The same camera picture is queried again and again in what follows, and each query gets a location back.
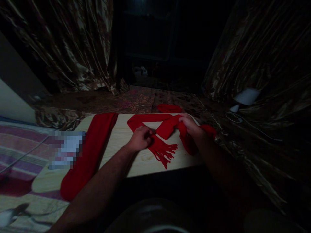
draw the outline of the right hand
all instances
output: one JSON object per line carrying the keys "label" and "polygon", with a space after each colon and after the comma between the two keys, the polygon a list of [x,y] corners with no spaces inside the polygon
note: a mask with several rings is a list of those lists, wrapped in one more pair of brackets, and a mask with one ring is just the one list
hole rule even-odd
{"label": "right hand", "polygon": [[187,133],[190,134],[192,137],[201,136],[205,133],[204,130],[201,129],[194,122],[193,118],[190,115],[185,113],[179,113],[179,115],[182,115],[182,117],[180,117],[178,121],[184,123],[187,128]]}

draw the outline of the striped bedsheet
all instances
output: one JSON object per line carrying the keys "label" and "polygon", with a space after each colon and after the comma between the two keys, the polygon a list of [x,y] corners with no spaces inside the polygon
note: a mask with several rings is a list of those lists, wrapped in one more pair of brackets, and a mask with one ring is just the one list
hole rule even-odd
{"label": "striped bedsheet", "polygon": [[[43,141],[49,131],[54,129],[0,121],[0,171]],[[19,216],[0,232],[45,232],[68,206],[59,191],[39,194],[31,190],[33,179],[48,163],[49,141],[0,175],[0,212],[28,203],[26,211],[32,214]]]}

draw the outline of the white lamp shade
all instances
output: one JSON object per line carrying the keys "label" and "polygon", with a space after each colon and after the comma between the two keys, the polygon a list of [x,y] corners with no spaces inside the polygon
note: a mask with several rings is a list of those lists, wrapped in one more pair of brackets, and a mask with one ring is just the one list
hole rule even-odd
{"label": "white lamp shade", "polygon": [[240,104],[244,104],[244,105],[250,106],[250,105],[252,105],[254,103],[254,101],[257,99],[259,94],[260,94],[259,90],[248,87],[245,90],[243,90],[242,92],[240,92],[233,99],[236,102],[239,102]]}

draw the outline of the curtain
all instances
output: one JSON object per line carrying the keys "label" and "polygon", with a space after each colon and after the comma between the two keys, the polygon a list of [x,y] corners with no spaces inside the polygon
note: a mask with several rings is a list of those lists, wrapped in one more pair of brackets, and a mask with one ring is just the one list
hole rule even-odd
{"label": "curtain", "polygon": [[[201,86],[232,155],[278,208],[297,215],[311,208],[310,10],[311,1],[237,0]],[[246,87],[261,93],[238,114],[282,143],[227,119]],[[289,180],[299,186],[294,195]]]}
{"label": "curtain", "polygon": [[3,0],[0,14],[62,93],[128,90],[117,74],[113,0]]}
{"label": "curtain", "polygon": [[293,125],[310,114],[310,1],[238,1],[202,83],[213,101],[246,87],[261,91],[241,110],[264,128]]}

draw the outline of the light wood tabletop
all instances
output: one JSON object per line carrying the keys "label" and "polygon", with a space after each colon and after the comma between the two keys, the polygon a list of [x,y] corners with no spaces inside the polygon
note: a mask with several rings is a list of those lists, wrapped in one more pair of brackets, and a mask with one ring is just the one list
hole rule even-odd
{"label": "light wood tabletop", "polygon": [[[102,167],[123,145],[125,145],[133,135],[133,132],[127,125],[127,121],[134,114],[119,114],[118,120],[111,132],[106,150],[103,155],[100,167]],[[94,116],[88,116],[81,121],[75,131],[85,131],[87,132],[91,121]],[[159,127],[161,122],[144,122],[145,125],[152,129]],[[144,149],[140,151],[129,172],[127,177],[146,175],[156,172],[164,172],[179,168],[186,168],[194,165],[203,164],[200,156],[197,154],[195,156],[189,155],[183,147],[183,144],[179,138],[179,131],[175,129],[168,140],[164,140],[160,136],[160,139],[165,141],[167,144],[178,144],[178,148],[173,155],[174,158],[171,163],[167,164],[167,170],[164,168],[163,164],[158,161],[155,156],[148,150]],[[67,174],[68,169],[60,170],[50,170],[48,169],[48,164],[42,169],[35,180],[32,183],[32,190],[37,193],[44,193],[54,190],[59,190],[61,186],[62,179]]]}

